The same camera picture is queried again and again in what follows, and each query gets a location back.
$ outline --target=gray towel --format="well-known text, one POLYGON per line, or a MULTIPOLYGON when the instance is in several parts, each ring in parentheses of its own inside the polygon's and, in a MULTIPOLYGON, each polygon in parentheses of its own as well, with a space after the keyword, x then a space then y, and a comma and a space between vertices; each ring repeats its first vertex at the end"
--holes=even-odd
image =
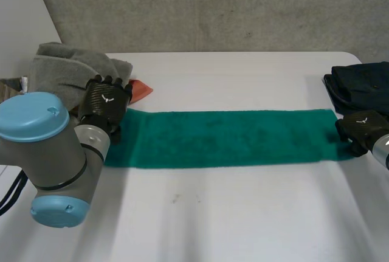
POLYGON ((100 52, 44 43, 30 66, 28 89, 29 92, 53 93, 71 110, 80 103, 90 78, 97 74, 110 75, 127 83, 132 69, 131 63, 112 60, 100 52))

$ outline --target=white table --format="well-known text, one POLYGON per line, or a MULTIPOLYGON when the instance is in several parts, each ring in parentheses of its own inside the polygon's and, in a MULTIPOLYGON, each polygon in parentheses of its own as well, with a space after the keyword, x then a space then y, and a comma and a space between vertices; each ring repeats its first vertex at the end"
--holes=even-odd
MULTIPOLYGON (((116 53, 154 92, 144 111, 332 108, 321 78, 343 52, 116 53)), ((5 193, 18 169, 0 178, 5 193)), ((0 261, 389 260, 389 172, 347 162, 193 170, 104 168, 87 220, 51 229, 35 189, 0 218, 0 261)))

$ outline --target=teal towel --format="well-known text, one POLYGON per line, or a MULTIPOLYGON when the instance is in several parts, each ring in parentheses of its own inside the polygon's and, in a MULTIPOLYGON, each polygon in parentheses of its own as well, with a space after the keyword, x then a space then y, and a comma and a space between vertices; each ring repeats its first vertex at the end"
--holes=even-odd
POLYGON ((331 110, 148 113, 129 109, 112 167, 207 168, 350 159, 331 110))

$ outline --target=white wall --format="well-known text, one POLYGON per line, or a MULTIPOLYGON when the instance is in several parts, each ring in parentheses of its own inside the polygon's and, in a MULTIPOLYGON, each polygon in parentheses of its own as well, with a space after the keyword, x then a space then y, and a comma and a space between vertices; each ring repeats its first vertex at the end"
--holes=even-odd
POLYGON ((0 0, 0 77, 27 74, 39 43, 60 42, 43 0, 0 0))

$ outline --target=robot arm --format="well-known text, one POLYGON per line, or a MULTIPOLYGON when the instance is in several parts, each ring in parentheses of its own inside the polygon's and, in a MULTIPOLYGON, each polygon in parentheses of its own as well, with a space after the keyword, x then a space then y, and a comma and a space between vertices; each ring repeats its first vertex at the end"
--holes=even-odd
POLYGON ((35 92, 0 105, 0 147, 9 165, 22 168, 38 193, 31 215, 51 227, 83 222, 109 146, 120 140, 120 121, 131 100, 131 85, 107 76, 88 81, 78 109, 80 124, 69 123, 60 99, 35 92))
POLYGON ((336 121, 343 141, 351 141, 350 152, 360 157, 371 151, 389 170, 389 122, 376 111, 361 111, 336 121))

